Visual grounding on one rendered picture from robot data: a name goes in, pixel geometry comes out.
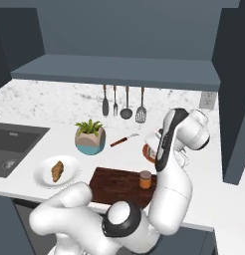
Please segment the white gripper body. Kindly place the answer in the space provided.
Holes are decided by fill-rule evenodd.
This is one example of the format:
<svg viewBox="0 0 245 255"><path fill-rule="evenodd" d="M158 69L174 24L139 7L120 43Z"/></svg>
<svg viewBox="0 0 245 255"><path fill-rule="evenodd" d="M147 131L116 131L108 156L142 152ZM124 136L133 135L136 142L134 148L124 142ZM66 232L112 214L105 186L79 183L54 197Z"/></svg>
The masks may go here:
<svg viewBox="0 0 245 255"><path fill-rule="evenodd" d="M160 137L161 137L161 134L158 132L157 129L155 129L150 134L148 134L144 140L149 147L158 148Z"/></svg>

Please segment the brown jar with lid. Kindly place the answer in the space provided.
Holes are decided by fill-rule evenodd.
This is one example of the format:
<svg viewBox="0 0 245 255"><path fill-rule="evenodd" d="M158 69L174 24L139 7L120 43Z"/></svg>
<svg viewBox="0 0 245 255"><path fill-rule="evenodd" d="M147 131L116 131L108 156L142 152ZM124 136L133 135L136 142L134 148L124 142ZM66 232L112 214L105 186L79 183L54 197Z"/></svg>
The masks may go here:
<svg viewBox="0 0 245 255"><path fill-rule="evenodd" d="M151 173L147 170L139 174L139 186L143 189L148 189L151 186Z"/></svg>

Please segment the dark wooden cutting board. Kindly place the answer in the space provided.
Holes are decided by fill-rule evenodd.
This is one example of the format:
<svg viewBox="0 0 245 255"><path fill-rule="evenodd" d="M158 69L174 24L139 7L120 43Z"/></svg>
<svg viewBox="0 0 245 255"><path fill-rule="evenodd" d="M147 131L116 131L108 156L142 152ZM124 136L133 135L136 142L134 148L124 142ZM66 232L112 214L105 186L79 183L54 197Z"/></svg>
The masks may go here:
<svg viewBox="0 0 245 255"><path fill-rule="evenodd" d="M156 187L156 175L151 176L150 188L139 185L138 172L97 167L90 181L93 202L112 205L121 200L133 201L144 209L150 203Z"/></svg>

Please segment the dark grey cabinet door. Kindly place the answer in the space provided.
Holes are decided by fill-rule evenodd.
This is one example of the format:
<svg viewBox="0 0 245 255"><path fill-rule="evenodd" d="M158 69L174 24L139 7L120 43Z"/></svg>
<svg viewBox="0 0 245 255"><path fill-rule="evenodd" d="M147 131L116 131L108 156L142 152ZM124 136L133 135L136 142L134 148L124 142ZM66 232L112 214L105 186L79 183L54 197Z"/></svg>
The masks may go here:
<svg viewBox="0 0 245 255"><path fill-rule="evenodd" d="M245 168L245 0L222 9L212 64L221 81L222 179L238 185Z"/></svg>

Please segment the brown croissant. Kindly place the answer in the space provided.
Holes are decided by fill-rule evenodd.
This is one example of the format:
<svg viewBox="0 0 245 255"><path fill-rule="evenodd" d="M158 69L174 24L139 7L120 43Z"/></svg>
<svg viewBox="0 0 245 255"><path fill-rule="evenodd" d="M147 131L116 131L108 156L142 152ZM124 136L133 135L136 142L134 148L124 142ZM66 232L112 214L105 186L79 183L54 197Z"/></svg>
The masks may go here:
<svg viewBox="0 0 245 255"><path fill-rule="evenodd" d="M52 172L52 178L53 178L53 181L54 181L54 182L57 182L57 181L60 179L60 177L61 177L63 171L64 171L64 165L63 165L63 163L59 160L59 161L52 167L52 170L51 170L51 172Z"/></svg>

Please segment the reddish brown round pastry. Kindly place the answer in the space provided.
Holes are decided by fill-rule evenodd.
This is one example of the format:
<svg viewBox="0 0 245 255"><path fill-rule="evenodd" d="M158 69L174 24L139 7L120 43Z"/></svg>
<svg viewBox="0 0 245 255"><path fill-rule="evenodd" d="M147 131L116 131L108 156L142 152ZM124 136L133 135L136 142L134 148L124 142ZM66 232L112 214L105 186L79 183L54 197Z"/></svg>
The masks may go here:
<svg viewBox="0 0 245 255"><path fill-rule="evenodd" d="M155 153L151 150L147 143L142 148L142 154L148 161L155 163Z"/></svg>

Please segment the hanging slotted spatula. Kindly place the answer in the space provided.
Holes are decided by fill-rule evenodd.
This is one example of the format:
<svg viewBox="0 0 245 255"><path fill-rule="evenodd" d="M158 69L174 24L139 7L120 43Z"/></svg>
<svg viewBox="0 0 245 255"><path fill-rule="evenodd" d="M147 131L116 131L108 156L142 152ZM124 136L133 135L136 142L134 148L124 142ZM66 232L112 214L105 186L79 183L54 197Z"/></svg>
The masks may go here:
<svg viewBox="0 0 245 255"><path fill-rule="evenodd" d="M140 102L140 106L136 110L135 121L139 124L143 124L146 121L146 108L143 102Z"/></svg>

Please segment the hanging dark spoon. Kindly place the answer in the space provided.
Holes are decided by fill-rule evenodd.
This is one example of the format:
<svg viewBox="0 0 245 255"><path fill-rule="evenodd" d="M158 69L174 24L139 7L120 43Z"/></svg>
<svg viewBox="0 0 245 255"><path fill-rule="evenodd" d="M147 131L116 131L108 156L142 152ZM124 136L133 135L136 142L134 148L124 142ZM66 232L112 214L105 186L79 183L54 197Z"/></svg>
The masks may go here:
<svg viewBox="0 0 245 255"><path fill-rule="evenodd" d="M107 117L109 115L109 101L107 98L107 86L103 85L104 99L103 99L103 115Z"/></svg>

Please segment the green plant in pot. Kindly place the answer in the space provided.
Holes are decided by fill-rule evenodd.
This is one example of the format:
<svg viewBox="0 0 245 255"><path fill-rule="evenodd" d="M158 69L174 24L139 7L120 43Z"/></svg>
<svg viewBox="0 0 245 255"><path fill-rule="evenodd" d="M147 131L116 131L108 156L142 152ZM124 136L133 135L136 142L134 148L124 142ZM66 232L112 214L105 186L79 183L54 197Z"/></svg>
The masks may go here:
<svg viewBox="0 0 245 255"><path fill-rule="evenodd" d="M106 131L99 121L75 123L78 128L75 135L75 146L83 154L95 155L100 153L106 143Z"/></svg>

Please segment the white round plate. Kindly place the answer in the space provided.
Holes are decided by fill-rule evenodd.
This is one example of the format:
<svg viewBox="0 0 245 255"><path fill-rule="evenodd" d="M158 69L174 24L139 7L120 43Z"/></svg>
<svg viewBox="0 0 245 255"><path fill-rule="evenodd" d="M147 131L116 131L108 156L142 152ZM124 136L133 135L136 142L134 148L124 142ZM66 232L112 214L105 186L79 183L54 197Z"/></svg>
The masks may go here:
<svg viewBox="0 0 245 255"><path fill-rule="evenodd" d="M53 180L52 169L62 173L57 181ZM35 169L33 179L44 188L61 188L72 184L81 175L81 164L72 156L56 155L43 160Z"/></svg>

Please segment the dark grey sink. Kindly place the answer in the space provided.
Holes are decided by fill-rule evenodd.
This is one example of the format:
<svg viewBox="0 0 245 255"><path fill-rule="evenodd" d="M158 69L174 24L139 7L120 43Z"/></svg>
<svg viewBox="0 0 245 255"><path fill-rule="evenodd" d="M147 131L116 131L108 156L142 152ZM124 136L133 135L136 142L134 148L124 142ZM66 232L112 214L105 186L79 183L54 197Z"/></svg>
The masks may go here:
<svg viewBox="0 0 245 255"><path fill-rule="evenodd" d="M48 130L0 123L0 177L7 178Z"/></svg>

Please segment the dark grey base cabinets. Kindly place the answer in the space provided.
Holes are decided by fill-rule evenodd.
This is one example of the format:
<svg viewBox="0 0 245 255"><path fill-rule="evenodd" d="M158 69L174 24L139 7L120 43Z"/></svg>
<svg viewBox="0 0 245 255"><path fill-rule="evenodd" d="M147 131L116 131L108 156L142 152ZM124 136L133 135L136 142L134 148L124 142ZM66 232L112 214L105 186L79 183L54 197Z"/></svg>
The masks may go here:
<svg viewBox="0 0 245 255"><path fill-rule="evenodd" d="M35 206L0 196L0 255L48 255L55 246L54 234L39 236L30 229ZM181 227L175 235L164 236L149 255L217 255L214 232Z"/></svg>

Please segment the grey wall socket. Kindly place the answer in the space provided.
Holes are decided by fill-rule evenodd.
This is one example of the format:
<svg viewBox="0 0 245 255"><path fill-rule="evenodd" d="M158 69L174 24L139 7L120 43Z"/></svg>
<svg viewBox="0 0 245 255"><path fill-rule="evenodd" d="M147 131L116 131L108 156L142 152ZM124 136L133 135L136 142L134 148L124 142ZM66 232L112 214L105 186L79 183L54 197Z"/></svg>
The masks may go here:
<svg viewBox="0 0 245 255"><path fill-rule="evenodd" d="M201 109L213 110L217 94L215 92L202 92L200 96L199 107Z"/></svg>

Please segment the blue grey wall cabinet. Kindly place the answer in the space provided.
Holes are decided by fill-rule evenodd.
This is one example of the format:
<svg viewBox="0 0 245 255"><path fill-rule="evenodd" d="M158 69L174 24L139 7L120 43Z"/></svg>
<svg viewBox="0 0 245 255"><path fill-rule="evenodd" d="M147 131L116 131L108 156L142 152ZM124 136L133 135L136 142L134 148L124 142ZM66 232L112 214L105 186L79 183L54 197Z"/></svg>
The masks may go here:
<svg viewBox="0 0 245 255"><path fill-rule="evenodd" d="M240 0L36 0L45 53L16 79L216 92L221 13Z"/></svg>

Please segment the dark grey wall cabinet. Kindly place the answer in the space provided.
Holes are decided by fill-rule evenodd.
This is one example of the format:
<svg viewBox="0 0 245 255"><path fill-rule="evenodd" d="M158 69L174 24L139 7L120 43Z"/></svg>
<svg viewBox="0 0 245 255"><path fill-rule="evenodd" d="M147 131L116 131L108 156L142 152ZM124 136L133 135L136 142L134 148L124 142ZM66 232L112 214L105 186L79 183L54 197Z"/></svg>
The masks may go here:
<svg viewBox="0 0 245 255"><path fill-rule="evenodd" d="M0 7L0 89L13 71L44 54L37 10Z"/></svg>

